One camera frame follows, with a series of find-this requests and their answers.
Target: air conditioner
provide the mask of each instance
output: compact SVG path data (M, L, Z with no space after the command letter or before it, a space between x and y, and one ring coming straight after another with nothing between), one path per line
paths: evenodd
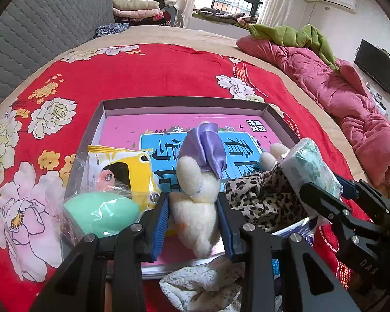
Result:
M322 0L321 2L331 2L333 4L345 7L350 12L357 14L358 4L356 0Z

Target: red floral blanket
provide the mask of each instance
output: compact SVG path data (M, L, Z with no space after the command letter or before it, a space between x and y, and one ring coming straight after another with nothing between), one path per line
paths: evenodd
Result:
M27 311L61 262L45 196L65 191L76 149L95 108L103 99L157 95L271 103L298 136L317 143L333 171L352 177L316 119L273 73L179 45L71 52L23 91L0 120L0 299L9 312ZM354 216L365 217L354 202L347 204ZM338 243L329 226L319 228L314 247L347 286L349 269L335 257ZM173 310L159 298L156 282L145 282L145 291L148 310Z

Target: yellow frog package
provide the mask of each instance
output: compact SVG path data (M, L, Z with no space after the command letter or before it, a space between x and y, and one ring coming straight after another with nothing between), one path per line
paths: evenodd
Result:
M88 146L88 184L91 191L104 191L115 181L131 189L133 202L140 210L154 208L153 199L160 193L157 177L152 173L152 149L129 150L108 146Z

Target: white plush toy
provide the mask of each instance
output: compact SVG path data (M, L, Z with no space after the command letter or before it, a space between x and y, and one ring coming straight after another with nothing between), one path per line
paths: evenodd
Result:
M286 157L289 149L281 143L273 143L270 152L263 152L260 155L260 165L264 171L270 171L273 167Z
M176 166L183 192L171 192L169 205L179 239L198 258L208 257L219 241L215 201L225 167L225 150L217 124L201 123L188 132Z

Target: beige bedsheet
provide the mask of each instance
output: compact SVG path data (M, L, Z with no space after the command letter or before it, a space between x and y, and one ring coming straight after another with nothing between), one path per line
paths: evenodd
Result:
M189 30L175 27L159 27L159 26L137 26L131 27L129 30L114 35L107 35L89 41L75 48L76 50L96 49L103 47L110 47L116 45L132 45L140 43L167 43L185 45L187 47L194 48L198 51L209 51L216 54L231 56L242 59L246 62L259 66L267 71L271 71L278 75L285 84L287 90L308 109L313 116L317 119L321 127L329 135L333 144L342 152L354 179L367 180L366 175L355 156L351 145L348 143L341 129L335 124L335 122L325 113L320 107L316 105L312 99L306 95L302 89L300 89L287 75L281 70L266 63L262 60L254 58L240 51L235 45L235 40L232 38L207 33L198 30ZM6 108L9 107L17 96L36 78L38 77L49 65L56 60L60 59L64 54L59 55L54 60L50 61L47 65L40 68L34 74L32 74L27 80L25 80L18 88L15 89L0 105L0 118L3 116Z

